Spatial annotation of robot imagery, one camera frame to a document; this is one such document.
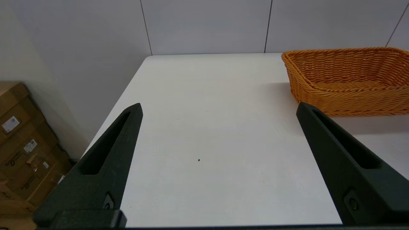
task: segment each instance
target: orange wicker basket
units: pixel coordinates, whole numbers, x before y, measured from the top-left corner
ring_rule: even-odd
[[[281,57],[294,98],[329,116],[409,113],[409,52],[371,47],[296,50]]]

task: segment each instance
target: cardboard box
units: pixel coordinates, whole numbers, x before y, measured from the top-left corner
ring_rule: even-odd
[[[70,163],[68,153],[66,151],[62,151],[61,149],[58,149],[56,153],[57,160],[61,163],[64,171],[69,172],[72,169],[72,164]]]
[[[17,105],[5,112],[0,116],[0,142],[4,143],[36,114],[37,108],[28,97],[25,97]]]
[[[58,151],[60,149],[57,145],[48,154],[39,151],[27,161],[27,165],[30,166],[38,178],[43,178],[57,163],[56,154],[58,154]]]
[[[21,82],[0,82],[0,117],[26,96],[28,91]]]
[[[18,146],[17,149],[11,150],[7,145],[7,149],[0,147],[0,158],[4,159],[4,155],[8,156],[0,164],[0,173],[7,179],[12,179],[14,174],[20,167],[26,163],[31,156],[37,153],[44,153],[47,155],[53,146],[58,142],[57,137],[52,132],[47,123],[43,122],[29,137],[24,141],[16,138],[16,140],[8,140],[7,142],[15,141],[11,146]]]
[[[44,154],[38,152],[26,164],[23,164],[12,179],[0,183],[1,200],[25,200],[37,188],[56,164],[59,164],[56,153],[60,151],[57,145]]]
[[[10,186],[16,186],[15,183],[10,184],[9,180],[0,182],[0,200],[25,200],[37,188],[40,182],[41,179],[34,173],[30,173],[28,177],[24,178],[23,184],[14,189],[11,189]]]
[[[56,163],[36,190],[27,199],[27,202],[38,207],[42,201],[45,200],[47,195],[57,186],[64,174],[61,164]]]
[[[7,157],[13,153],[20,145],[24,143],[24,140],[29,138],[30,135],[45,121],[41,112],[38,112],[25,126],[23,126],[18,132],[15,133],[8,141],[0,146],[0,164],[3,163]],[[0,181],[7,180],[7,177],[0,172]]]
[[[0,201],[0,214],[30,214],[36,210],[36,207],[26,201]]]

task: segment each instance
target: basket rim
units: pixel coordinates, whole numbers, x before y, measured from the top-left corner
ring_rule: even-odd
[[[384,92],[386,90],[407,90],[409,93],[409,85],[405,86],[381,86],[381,87],[370,87],[370,88],[351,88],[351,89],[326,89],[322,87],[316,86],[312,81],[305,77],[302,71],[298,68],[298,66],[292,61],[290,55],[291,54],[311,54],[311,53],[328,53],[328,52],[353,52],[353,51],[373,51],[373,50],[384,50],[390,52],[398,52],[409,56],[409,52],[405,50],[401,50],[395,47],[365,47],[365,48],[347,48],[347,49],[322,49],[322,50],[291,50],[282,53],[281,58],[284,59],[297,71],[301,79],[308,84],[311,89],[317,90],[318,92],[332,92],[332,93],[351,93],[351,92]]]

